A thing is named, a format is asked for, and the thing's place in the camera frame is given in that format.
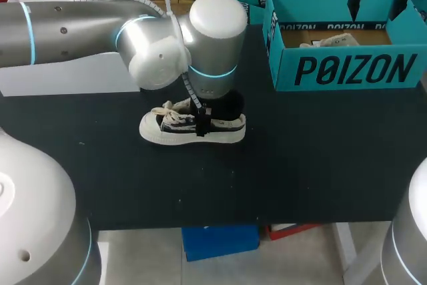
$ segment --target floor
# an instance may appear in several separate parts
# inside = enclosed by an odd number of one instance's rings
[[[356,250],[377,223],[353,223]],[[105,285],[342,285],[331,226],[281,240],[263,239],[258,250],[187,262],[179,228],[102,232],[108,244]],[[365,285],[383,285],[376,270]]]

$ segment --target blue crate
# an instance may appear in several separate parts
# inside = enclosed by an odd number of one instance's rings
[[[182,228],[182,241],[191,262],[255,250],[260,237],[257,226]]]

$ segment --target white rubber sole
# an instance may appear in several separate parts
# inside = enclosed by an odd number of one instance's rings
[[[244,115],[241,117],[245,123],[241,130],[226,133],[207,133],[202,137],[197,136],[195,133],[165,133],[160,130],[155,120],[155,115],[147,113],[142,117],[139,133],[143,139],[159,145],[176,146],[190,143],[234,144],[245,137],[246,118]]]

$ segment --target shoe tongue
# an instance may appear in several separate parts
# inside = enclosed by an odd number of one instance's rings
[[[173,104],[170,100],[168,100],[167,102],[164,103],[163,107],[168,108],[168,109],[172,109]]]

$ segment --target table leg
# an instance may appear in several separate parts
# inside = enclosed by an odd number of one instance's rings
[[[344,284],[362,285],[380,263],[380,252],[390,222],[379,223],[380,225],[374,235],[372,235],[358,255],[356,255],[355,250],[353,252],[354,243],[348,224],[344,223],[346,226],[339,224],[336,224],[338,226],[334,227],[334,234],[338,248],[341,248],[339,251],[347,252],[346,255],[340,254],[344,270]]]

